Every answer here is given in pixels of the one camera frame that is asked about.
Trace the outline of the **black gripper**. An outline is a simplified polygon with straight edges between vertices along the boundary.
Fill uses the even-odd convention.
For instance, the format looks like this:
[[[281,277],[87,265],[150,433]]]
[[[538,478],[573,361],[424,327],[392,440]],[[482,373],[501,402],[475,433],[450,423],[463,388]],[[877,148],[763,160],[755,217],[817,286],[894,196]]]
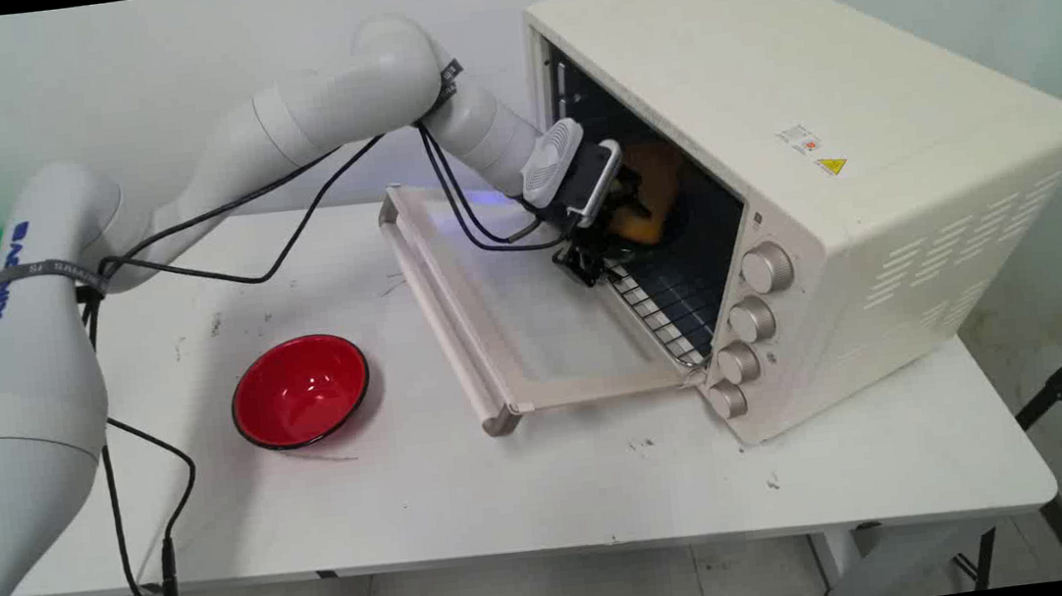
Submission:
[[[626,166],[622,147],[579,151],[571,164],[571,178],[578,229],[592,228],[617,207],[623,221],[653,217],[643,201],[643,175]],[[651,244],[639,244],[613,231],[605,231],[601,242],[602,258],[610,263],[643,260],[654,253]]]

